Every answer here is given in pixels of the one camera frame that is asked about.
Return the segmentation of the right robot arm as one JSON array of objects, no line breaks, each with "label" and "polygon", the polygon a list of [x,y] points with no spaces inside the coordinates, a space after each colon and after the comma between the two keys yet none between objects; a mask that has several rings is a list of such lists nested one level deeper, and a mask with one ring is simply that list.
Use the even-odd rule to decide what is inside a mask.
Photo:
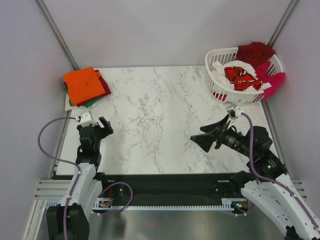
[{"label": "right robot arm", "polygon": [[221,121],[202,126],[201,134],[190,140],[206,153],[222,145],[249,158],[249,172],[240,171],[229,180],[229,191],[243,196],[260,209],[281,231],[286,240],[318,240],[320,219],[308,207],[280,159],[270,151],[273,143],[266,128],[248,120],[246,135],[231,126],[226,115]]}]

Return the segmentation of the orange t shirt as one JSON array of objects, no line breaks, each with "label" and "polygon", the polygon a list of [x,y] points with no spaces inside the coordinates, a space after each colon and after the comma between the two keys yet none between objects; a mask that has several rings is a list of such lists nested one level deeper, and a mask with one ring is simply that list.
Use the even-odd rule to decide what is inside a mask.
[{"label": "orange t shirt", "polygon": [[74,106],[106,93],[93,67],[71,71],[63,76],[63,81]]}]

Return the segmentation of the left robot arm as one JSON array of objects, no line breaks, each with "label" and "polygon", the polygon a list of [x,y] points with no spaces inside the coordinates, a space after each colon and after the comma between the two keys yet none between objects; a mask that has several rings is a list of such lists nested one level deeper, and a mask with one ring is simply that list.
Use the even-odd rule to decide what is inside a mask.
[{"label": "left robot arm", "polygon": [[75,173],[60,202],[48,208],[46,222],[51,240],[87,240],[89,218],[99,197],[110,191],[108,182],[98,179],[101,140],[113,134],[111,123],[103,116],[94,121],[89,113],[79,117],[80,145],[77,148]]}]

